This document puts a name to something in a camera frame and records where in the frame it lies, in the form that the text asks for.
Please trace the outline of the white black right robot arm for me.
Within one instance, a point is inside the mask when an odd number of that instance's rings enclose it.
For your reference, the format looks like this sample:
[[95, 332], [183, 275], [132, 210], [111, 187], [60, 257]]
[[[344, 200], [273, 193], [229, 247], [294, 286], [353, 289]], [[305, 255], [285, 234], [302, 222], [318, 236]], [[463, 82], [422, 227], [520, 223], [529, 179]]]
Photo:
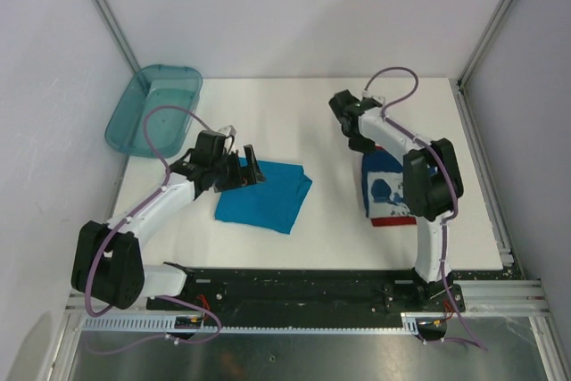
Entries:
[[413, 133], [392, 119], [376, 98], [358, 99], [344, 90], [328, 105], [350, 149], [371, 153], [380, 146], [401, 162], [403, 201], [417, 221], [414, 271], [419, 283], [411, 288], [411, 299], [422, 311], [433, 310], [451, 285], [448, 223], [458, 215], [464, 193], [453, 144]]

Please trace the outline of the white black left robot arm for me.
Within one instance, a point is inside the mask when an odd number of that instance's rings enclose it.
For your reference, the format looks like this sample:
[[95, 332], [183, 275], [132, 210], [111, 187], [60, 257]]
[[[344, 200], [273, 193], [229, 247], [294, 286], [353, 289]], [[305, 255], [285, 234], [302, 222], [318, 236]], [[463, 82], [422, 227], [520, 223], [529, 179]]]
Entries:
[[140, 298], [165, 295], [176, 308], [191, 307], [196, 286], [188, 269], [172, 263], [146, 265], [142, 251], [178, 211], [203, 193], [221, 193], [264, 182], [252, 145], [234, 147], [234, 136], [204, 130], [194, 147], [166, 166], [164, 178], [141, 202], [104, 223], [89, 221], [79, 231], [71, 287], [87, 300], [125, 310]]

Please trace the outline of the bright blue t-shirt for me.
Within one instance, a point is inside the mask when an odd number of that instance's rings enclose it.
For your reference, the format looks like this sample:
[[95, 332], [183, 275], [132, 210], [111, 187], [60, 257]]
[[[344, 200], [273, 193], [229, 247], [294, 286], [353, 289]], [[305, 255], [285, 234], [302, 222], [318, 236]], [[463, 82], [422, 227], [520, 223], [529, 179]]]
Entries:
[[260, 161], [259, 165], [266, 180], [224, 191], [214, 219], [289, 235], [313, 181], [299, 164]]

